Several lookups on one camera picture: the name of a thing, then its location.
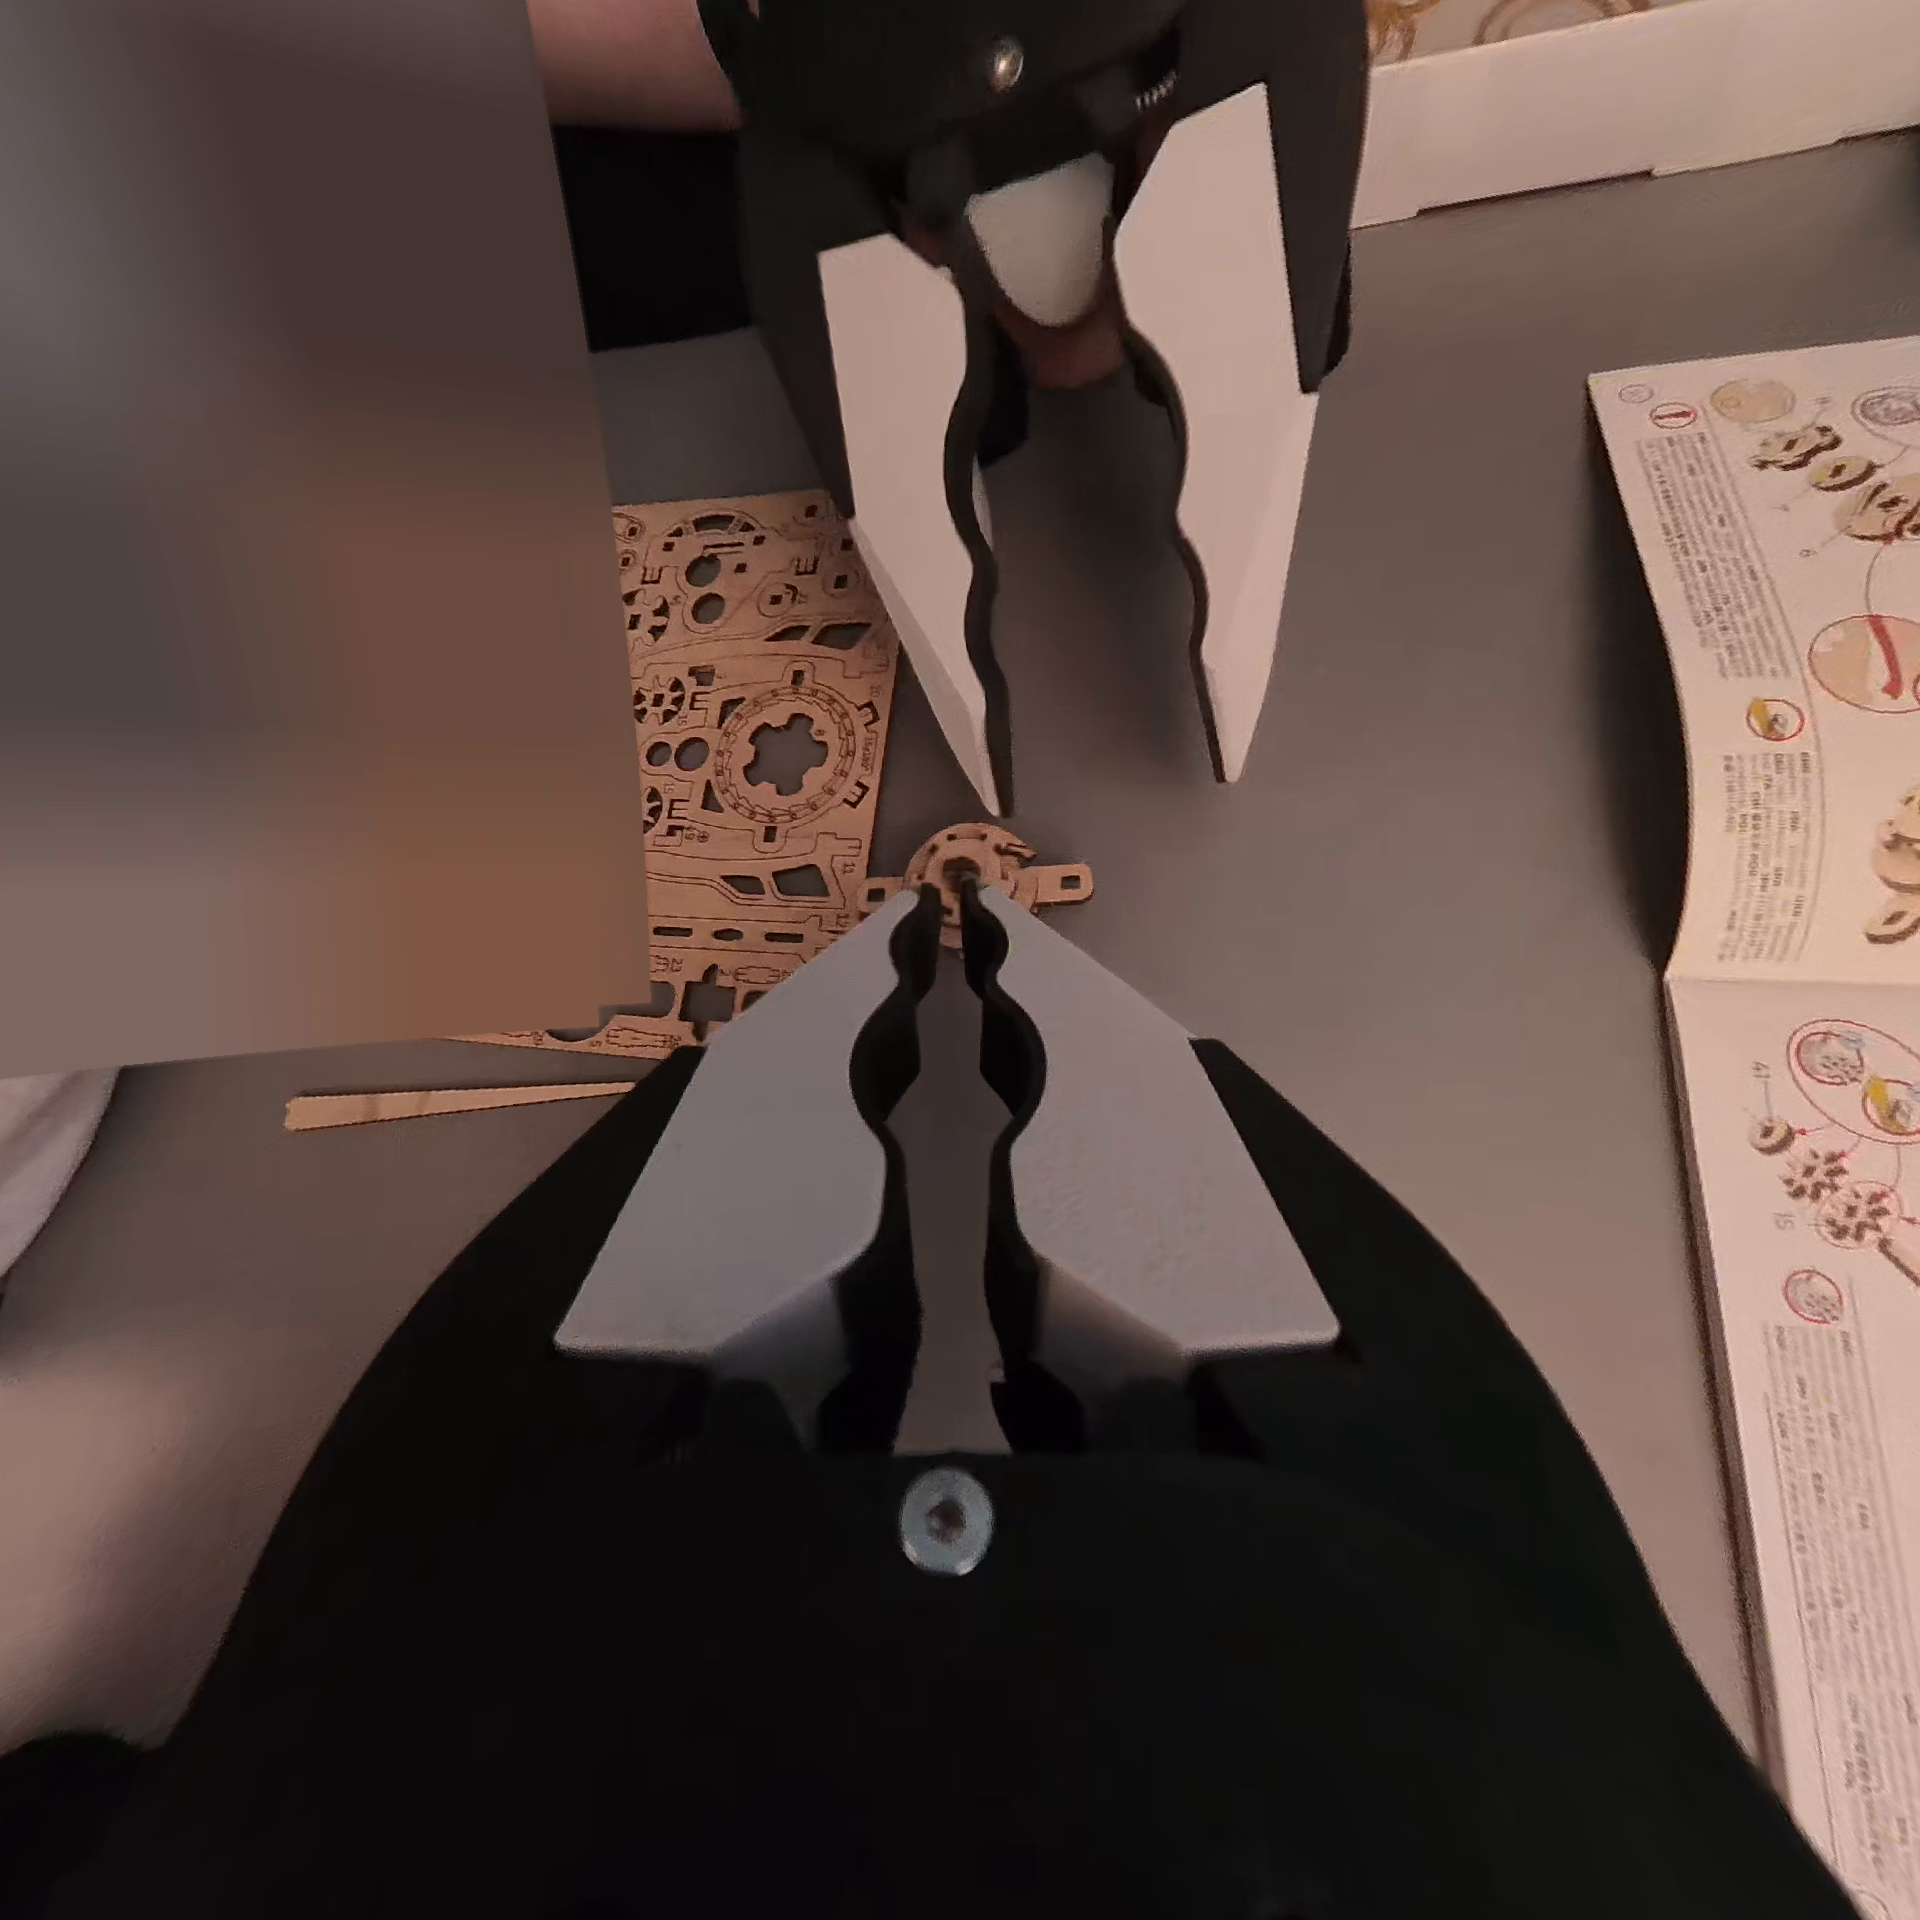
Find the laser-cut wooden parts sheet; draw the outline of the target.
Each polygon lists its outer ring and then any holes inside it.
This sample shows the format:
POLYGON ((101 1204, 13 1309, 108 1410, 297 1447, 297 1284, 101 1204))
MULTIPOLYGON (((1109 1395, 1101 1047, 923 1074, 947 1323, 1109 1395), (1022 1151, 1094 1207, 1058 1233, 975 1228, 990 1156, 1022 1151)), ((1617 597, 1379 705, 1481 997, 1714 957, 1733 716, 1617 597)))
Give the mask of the laser-cut wooden parts sheet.
POLYGON ((649 992, 485 1045, 659 1060, 857 924, 898 637, 821 489, 615 507, 649 992))

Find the open instruction booklet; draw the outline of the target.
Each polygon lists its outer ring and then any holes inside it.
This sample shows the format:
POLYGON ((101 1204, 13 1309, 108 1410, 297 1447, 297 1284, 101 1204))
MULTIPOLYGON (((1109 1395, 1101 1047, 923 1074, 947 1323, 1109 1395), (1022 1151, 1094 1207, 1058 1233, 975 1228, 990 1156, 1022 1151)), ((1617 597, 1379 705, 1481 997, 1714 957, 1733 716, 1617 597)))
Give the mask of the open instruction booklet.
POLYGON ((1590 378, 1687 746, 1665 973, 1766 1761, 1917 1913, 1917 341, 1590 378))

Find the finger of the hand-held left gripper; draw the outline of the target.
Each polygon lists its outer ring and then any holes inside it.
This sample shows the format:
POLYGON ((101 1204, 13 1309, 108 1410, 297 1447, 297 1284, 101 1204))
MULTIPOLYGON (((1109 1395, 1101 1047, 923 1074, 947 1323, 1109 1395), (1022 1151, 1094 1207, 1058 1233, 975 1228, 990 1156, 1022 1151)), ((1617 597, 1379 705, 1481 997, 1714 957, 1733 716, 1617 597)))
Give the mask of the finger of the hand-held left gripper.
POLYGON ((1004 813, 988 696, 969 659, 975 564, 947 485, 953 407, 969 370, 948 272, 891 234, 821 253, 833 370, 847 450, 847 529, 947 744, 990 813, 1004 813))
POLYGON ((1113 239, 1124 319, 1185 447, 1174 522, 1217 780, 1237 783, 1278 651, 1316 397, 1301 381, 1266 87, 1174 122, 1113 239))

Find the small wooden model assembly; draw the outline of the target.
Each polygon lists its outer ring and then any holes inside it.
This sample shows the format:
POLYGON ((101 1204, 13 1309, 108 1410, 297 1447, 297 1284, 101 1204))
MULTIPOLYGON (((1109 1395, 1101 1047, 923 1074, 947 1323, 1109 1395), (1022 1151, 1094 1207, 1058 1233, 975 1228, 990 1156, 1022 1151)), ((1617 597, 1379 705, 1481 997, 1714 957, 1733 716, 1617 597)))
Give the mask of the small wooden model assembly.
POLYGON ((1093 896, 1084 861, 1035 864, 1035 851, 1002 824, 961 824, 934 833, 900 879, 905 891, 931 885, 941 896, 941 947, 963 952, 963 885, 994 887, 1026 913, 1075 905, 1093 896))

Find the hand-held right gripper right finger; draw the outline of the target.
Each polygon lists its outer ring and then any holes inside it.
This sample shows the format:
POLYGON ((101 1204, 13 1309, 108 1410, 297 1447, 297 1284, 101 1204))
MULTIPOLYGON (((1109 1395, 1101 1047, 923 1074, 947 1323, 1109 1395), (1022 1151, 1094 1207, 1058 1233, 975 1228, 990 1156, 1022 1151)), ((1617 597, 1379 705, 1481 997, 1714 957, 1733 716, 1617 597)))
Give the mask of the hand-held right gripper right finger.
POLYGON ((1082 1452, 1217 1362, 1329 1353, 1337 1316, 1196 1041, 978 881, 963 890, 991 1148, 983 1289, 1015 1452, 1082 1452))

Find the white cardboard tray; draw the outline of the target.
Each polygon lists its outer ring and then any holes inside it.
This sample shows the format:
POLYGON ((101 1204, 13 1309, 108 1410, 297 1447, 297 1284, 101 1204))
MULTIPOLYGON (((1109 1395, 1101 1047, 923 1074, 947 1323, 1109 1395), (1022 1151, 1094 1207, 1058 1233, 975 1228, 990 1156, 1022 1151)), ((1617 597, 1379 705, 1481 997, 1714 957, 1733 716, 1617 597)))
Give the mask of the white cardboard tray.
POLYGON ((1373 64, 1355 226, 1913 129, 1916 3, 1665 3, 1373 64))

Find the person's left forearm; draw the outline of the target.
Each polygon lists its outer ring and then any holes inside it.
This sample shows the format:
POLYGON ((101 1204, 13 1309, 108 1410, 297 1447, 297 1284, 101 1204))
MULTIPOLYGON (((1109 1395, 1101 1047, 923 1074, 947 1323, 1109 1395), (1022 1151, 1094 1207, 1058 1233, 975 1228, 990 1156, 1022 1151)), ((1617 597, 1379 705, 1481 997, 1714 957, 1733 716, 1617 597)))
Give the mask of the person's left forearm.
POLYGON ((739 105, 694 3, 529 3, 555 127, 734 132, 739 105))

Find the pile of tan rubber bands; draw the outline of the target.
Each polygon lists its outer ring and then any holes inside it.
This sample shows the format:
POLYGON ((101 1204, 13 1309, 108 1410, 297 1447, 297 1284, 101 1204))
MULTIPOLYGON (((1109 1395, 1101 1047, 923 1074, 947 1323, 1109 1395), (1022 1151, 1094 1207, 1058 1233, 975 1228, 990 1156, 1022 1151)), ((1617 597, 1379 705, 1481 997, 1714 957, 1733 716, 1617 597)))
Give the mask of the pile of tan rubber bands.
POLYGON ((1403 64, 1606 18, 1662 10, 1665 3, 1364 3, 1369 58, 1403 64))

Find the person's left hand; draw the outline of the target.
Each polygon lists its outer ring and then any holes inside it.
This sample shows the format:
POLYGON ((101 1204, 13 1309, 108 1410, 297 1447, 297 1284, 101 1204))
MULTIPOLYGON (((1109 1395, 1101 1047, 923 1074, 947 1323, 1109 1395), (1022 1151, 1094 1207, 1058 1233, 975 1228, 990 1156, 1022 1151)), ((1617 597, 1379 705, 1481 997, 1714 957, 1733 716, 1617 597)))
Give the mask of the person's left hand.
POLYGON ((1129 368, 1113 293, 1099 296, 1082 319, 1058 327, 1033 320, 1005 297, 996 300, 994 319, 1015 345, 1026 381, 1038 391, 1077 391, 1129 368))

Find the pointed wooden stick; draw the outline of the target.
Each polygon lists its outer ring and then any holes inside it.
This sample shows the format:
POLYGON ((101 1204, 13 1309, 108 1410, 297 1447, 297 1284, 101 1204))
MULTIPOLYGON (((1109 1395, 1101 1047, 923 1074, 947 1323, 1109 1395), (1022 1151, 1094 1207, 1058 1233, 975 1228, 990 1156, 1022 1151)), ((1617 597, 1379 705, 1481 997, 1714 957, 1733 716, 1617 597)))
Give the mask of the pointed wooden stick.
POLYGON ((423 1121, 463 1113, 505 1113, 563 1103, 623 1098, 634 1079, 601 1083, 505 1085, 505 1088, 410 1088, 378 1092, 297 1095, 284 1107, 289 1135, 316 1135, 356 1124, 423 1121))

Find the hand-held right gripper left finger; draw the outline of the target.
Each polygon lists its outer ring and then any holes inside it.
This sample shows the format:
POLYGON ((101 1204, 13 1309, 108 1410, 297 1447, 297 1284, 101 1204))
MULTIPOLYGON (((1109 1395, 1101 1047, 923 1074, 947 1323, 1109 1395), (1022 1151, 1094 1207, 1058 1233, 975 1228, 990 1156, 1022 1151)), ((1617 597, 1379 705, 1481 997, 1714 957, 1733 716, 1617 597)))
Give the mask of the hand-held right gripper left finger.
POLYGON ((890 1119, 921 1071, 940 930, 940 898, 900 891, 709 1042, 565 1353, 694 1362, 771 1388, 806 1444, 895 1444, 921 1298, 890 1119))

